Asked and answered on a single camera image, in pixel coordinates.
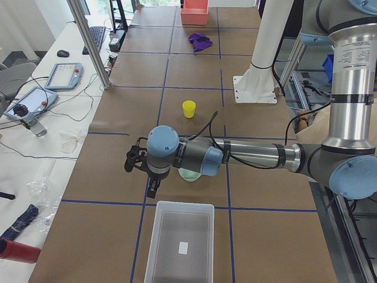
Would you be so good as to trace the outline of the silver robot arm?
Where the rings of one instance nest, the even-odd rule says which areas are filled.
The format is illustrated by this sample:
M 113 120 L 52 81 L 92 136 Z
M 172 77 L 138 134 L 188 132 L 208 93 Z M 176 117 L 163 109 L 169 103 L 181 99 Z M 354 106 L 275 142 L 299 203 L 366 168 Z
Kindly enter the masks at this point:
M 302 28 L 335 45 L 329 132 L 319 144 L 261 144 L 178 136 L 169 126 L 150 131 L 146 147 L 127 153 L 127 172 L 148 174 L 154 198 L 172 167 L 214 176 L 222 164 L 257 169 L 285 168 L 306 175 L 348 199 L 376 192 L 376 147 L 369 139 L 376 68 L 375 1 L 305 1 Z

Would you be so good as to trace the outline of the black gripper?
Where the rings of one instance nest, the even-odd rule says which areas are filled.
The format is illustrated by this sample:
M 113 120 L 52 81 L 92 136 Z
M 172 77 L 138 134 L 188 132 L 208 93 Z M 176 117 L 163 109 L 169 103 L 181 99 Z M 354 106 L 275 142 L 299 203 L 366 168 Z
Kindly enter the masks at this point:
M 140 146 L 142 140 L 147 140 L 145 137 L 139 137 L 131 149 L 126 153 L 126 160 L 124 169 L 127 173 L 131 173 L 134 168 L 146 172 L 150 178 L 147 188 L 147 197 L 155 198 L 158 188 L 161 183 L 160 175 L 152 172 L 147 166 L 147 149 Z

